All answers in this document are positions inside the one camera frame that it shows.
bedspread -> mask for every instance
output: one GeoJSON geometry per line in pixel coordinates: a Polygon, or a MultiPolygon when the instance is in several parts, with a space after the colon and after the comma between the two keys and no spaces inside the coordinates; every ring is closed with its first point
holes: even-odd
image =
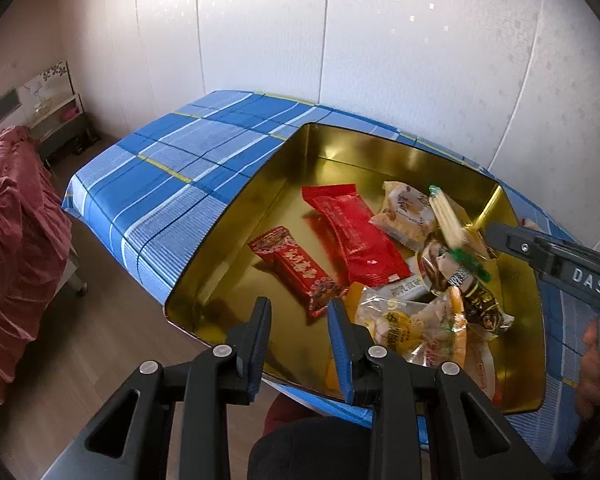
{"type": "Polygon", "coordinates": [[[71,224],[22,126],[0,132],[0,404],[53,298],[71,224]]]}
{"type": "MultiPolygon", "coordinates": [[[[216,91],[153,121],[101,153],[71,179],[63,207],[81,218],[139,283],[164,304],[203,237],[257,169],[305,123],[385,137],[470,166],[473,161],[398,128],[321,105],[241,91],[216,91]]],[[[519,219],[572,240],[539,207],[500,182],[519,219]]],[[[578,418],[574,387],[593,310],[539,283],[546,332],[541,409],[509,417],[543,462],[567,467],[578,418]]],[[[323,412],[370,424],[370,412],[289,386],[287,394],[323,412]]]]}

bed leg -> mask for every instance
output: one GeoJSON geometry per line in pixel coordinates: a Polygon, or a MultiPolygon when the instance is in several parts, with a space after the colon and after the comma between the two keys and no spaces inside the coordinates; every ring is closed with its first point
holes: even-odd
{"type": "Polygon", "coordinates": [[[78,298],[83,298],[87,294],[89,287],[76,272],[69,277],[67,283],[75,291],[75,295],[78,296],[78,298]]]}

person's hand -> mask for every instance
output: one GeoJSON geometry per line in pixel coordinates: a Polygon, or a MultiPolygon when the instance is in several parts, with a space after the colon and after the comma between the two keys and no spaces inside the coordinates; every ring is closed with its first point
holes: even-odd
{"type": "Polygon", "coordinates": [[[582,420],[589,420],[595,407],[600,406],[600,352],[596,320],[591,322],[582,341],[587,345],[587,351],[580,362],[580,383],[576,388],[575,407],[582,420]]]}

pink ruffled fabric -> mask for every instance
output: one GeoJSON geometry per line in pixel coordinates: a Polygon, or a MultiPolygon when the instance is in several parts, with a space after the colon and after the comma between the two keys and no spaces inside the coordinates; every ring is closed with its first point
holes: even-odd
{"type": "Polygon", "coordinates": [[[23,126],[0,132],[0,404],[69,255],[71,223],[23,126]]]}

wall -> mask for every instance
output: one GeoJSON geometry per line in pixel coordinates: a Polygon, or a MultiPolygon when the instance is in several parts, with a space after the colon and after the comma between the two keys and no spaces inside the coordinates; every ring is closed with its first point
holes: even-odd
{"type": "Polygon", "coordinates": [[[320,102],[471,157],[600,249],[600,23],[583,0],[58,9],[72,79],[107,133],[123,137],[215,89],[320,102]]]}
{"type": "Polygon", "coordinates": [[[0,19],[0,97],[63,57],[57,0],[14,0],[0,19]]]}

